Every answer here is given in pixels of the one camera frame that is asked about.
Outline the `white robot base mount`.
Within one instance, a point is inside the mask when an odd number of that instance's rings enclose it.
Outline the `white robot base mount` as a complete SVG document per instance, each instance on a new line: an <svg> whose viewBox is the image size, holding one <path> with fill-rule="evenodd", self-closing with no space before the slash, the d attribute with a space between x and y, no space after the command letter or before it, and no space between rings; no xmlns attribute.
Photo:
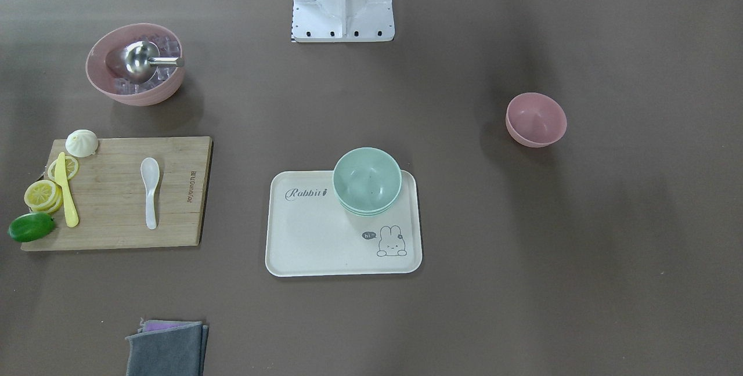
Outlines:
<svg viewBox="0 0 743 376"><path fill-rule="evenodd" d="M379 42L395 38L392 0L294 0L297 43Z"/></svg>

